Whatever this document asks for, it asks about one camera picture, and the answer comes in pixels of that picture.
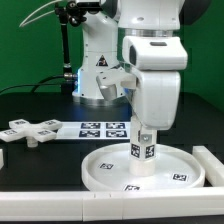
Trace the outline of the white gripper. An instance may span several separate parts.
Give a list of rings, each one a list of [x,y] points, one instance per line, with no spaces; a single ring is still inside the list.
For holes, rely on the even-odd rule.
[[[128,90],[126,94],[140,123],[148,128],[140,129],[139,142],[151,144],[153,131],[171,128],[177,110],[180,91],[180,74],[177,71],[140,71],[132,68],[130,72],[112,69],[99,73],[97,84],[105,100],[118,96],[117,87]]]

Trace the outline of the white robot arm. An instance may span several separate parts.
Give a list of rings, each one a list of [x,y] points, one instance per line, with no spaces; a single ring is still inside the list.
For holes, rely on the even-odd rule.
[[[172,126],[188,55],[174,33],[212,0],[75,0],[86,13],[80,88],[106,100],[127,91],[131,142],[156,143]]]

